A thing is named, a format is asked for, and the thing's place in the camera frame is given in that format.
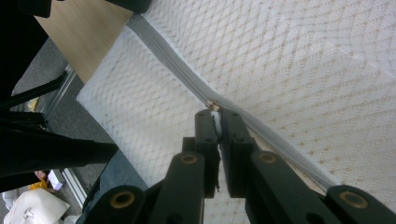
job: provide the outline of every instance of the floor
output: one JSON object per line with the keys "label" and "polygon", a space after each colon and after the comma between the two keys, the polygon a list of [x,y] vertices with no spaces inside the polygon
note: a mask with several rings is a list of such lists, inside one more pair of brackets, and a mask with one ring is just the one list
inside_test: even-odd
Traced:
{"label": "floor", "polygon": [[[33,87],[45,84],[59,75],[67,66],[67,61],[60,51],[49,39],[42,49],[37,53],[34,60],[26,70],[25,74],[14,89],[14,93],[19,93],[32,89]],[[89,139],[96,142],[112,143],[112,139],[107,135],[103,128],[88,114],[88,112],[76,101],[77,95],[83,83],[75,77],[68,87],[61,102],[55,109],[53,116],[49,119],[50,129],[57,134],[71,138]],[[50,101],[53,93],[42,96],[38,101],[36,111],[41,111]],[[20,105],[13,110],[26,111],[26,105]],[[76,172],[81,177],[83,185],[90,189],[101,174],[105,164],[87,165],[77,168]],[[66,212],[66,216],[79,215],[81,208],[75,199],[71,189],[66,184],[54,193],[60,199],[66,201],[71,206]],[[2,220],[7,214],[3,200],[0,200],[0,217]]]}

